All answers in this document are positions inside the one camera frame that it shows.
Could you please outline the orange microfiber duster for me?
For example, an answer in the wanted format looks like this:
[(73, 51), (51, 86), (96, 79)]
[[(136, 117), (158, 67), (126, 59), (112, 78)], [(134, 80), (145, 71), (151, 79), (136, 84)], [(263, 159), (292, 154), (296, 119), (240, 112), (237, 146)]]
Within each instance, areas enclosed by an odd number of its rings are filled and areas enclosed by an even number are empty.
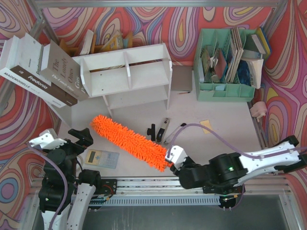
[(161, 172), (172, 166), (172, 163), (165, 159), (166, 148), (113, 121), (111, 118), (98, 115), (92, 119), (90, 126), (99, 136), (106, 138), (120, 149)]

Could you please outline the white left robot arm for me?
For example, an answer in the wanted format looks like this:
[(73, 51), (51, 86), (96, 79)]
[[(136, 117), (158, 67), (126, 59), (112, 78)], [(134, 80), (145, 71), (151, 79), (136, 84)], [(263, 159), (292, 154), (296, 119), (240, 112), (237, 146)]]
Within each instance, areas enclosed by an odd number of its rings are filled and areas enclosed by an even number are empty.
[(47, 129), (34, 141), (46, 153), (45, 176), (39, 191), (39, 208), (46, 230), (80, 230), (91, 198), (101, 186), (98, 171), (76, 173), (77, 157), (93, 144), (90, 130), (70, 129), (76, 142), (58, 138)]

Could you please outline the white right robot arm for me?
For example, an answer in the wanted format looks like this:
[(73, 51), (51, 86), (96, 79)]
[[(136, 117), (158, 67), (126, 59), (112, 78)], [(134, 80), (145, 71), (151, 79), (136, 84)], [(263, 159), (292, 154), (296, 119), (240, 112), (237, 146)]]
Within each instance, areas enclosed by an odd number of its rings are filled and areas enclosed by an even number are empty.
[(254, 152), (218, 155), (208, 164), (193, 161), (180, 146), (173, 146), (165, 159), (184, 189), (202, 188), (206, 194), (237, 193), (246, 181), (268, 173), (290, 173), (307, 165), (307, 155), (297, 147), (298, 140), (289, 136), (277, 145)]

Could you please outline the white wooden bookshelf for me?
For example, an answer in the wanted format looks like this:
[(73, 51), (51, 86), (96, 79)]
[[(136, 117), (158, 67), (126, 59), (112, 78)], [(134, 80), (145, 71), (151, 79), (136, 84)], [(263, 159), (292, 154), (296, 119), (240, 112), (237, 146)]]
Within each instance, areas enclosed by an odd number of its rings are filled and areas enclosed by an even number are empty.
[(114, 109), (163, 101), (169, 107), (172, 60), (166, 44), (139, 46), (74, 57), (91, 98)]

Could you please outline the light blue calculator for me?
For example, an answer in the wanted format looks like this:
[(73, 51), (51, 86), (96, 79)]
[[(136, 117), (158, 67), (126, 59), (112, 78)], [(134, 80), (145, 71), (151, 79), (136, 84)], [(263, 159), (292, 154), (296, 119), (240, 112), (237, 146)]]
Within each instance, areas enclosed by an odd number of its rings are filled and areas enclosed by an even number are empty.
[(119, 153), (117, 152), (89, 149), (85, 159), (85, 164), (116, 169), (118, 158)]

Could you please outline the black marker pen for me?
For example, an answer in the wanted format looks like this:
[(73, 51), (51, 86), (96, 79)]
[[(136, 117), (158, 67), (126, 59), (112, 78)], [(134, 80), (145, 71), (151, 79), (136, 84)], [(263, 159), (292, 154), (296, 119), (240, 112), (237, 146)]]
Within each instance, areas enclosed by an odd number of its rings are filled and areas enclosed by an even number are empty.
[(175, 134), (184, 126), (186, 126), (187, 124), (186, 123), (182, 123), (181, 125), (179, 125), (170, 135), (168, 135), (166, 137), (166, 139), (164, 140), (163, 144), (164, 145), (168, 145), (172, 139), (174, 138)]

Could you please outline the black and clear stapler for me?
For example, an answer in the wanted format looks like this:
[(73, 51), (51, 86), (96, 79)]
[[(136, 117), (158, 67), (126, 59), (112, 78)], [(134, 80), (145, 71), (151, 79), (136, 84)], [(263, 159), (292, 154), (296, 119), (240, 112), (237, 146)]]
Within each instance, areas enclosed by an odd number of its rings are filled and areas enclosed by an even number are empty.
[(164, 136), (164, 132), (165, 132), (165, 129), (164, 128), (160, 128), (158, 133), (157, 133), (157, 136), (156, 136), (156, 142), (157, 143), (160, 143), (163, 139), (163, 136)]

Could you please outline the tan sticky note pad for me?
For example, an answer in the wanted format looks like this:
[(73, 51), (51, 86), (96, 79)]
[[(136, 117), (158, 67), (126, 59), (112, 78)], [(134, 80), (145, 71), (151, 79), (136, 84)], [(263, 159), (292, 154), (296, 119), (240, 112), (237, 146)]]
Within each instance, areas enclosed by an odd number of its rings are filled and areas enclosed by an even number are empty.
[[(209, 120), (200, 121), (200, 124), (201, 124), (202, 126), (208, 128), (208, 129), (210, 129), (210, 130), (213, 130)], [(210, 133), (210, 131), (208, 131), (208, 130), (205, 129), (205, 128), (203, 128), (202, 130), (203, 130), (204, 134), (209, 134), (209, 133)]]

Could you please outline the black T-shaped clip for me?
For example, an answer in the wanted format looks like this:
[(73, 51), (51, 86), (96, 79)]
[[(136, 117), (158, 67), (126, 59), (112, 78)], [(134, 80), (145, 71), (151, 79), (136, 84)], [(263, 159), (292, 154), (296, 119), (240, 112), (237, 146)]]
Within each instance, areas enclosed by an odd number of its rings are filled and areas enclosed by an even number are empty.
[(150, 136), (151, 141), (155, 141), (155, 124), (151, 124), (151, 127), (147, 128), (147, 135)]

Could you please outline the grey hardcover book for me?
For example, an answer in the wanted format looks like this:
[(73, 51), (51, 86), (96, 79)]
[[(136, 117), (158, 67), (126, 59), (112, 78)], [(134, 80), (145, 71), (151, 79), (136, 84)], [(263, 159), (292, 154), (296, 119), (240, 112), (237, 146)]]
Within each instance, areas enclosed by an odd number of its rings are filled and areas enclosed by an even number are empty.
[(78, 101), (83, 101), (89, 96), (83, 87), (80, 70), (80, 65), (54, 41), (44, 46), (39, 74)]

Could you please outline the books behind shelf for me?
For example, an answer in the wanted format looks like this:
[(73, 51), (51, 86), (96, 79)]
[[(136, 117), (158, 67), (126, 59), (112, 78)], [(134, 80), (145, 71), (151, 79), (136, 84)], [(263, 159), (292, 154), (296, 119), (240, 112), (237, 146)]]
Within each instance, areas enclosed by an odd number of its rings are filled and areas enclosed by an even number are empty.
[(70, 56), (83, 56), (94, 53), (115, 51), (120, 49), (132, 48), (133, 33), (132, 31), (123, 37), (120, 31), (115, 31), (113, 35), (102, 45), (96, 44), (97, 34), (88, 30), (86, 36), (78, 47), (68, 47), (66, 42), (61, 39), (59, 46)]

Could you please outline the pink plastic object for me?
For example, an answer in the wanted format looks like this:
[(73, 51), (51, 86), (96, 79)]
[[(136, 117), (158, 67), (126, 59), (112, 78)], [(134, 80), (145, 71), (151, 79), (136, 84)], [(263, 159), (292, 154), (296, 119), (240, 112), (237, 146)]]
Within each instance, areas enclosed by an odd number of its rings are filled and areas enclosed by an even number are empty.
[(256, 118), (256, 120), (259, 122), (262, 117), (264, 117), (267, 113), (267, 107), (266, 103), (263, 101), (256, 102), (251, 108), (250, 108), (250, 114), (252, 117)]

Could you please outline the white Fredonia book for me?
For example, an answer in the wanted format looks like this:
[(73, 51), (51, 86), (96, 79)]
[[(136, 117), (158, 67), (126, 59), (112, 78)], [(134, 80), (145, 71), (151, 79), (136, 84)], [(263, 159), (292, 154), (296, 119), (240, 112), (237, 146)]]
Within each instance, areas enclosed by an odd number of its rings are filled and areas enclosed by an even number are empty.
[(42, 52), (43, 46), (30, 34), (13, 36), (4, 42), (0, 75), (58, 108), (77, 104), (77, 99), (38, 73)]

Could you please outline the green plastic desk organizer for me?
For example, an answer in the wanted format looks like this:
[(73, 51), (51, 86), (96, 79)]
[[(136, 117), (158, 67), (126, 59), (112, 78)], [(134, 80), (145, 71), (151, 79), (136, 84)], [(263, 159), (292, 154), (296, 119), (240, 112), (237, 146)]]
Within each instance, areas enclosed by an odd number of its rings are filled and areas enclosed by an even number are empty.
[(198, 101), (249, 102), (255, 88), (243, 82), (239, 62), (247, 35), (252, 30), (203, 28), (194, 57), (194, 78)]

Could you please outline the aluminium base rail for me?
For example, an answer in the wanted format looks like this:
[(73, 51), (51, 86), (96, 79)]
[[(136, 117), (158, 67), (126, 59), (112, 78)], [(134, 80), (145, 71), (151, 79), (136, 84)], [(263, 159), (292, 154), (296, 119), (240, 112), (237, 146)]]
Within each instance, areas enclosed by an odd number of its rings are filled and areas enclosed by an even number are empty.
[[(202, 188), (186, 190), (176, 177), (116, 177), (117, 196), (201, 196)], [(292, 193), (288, 180), (268, 174), (244, 183), (246, 195), (282, 195)]]

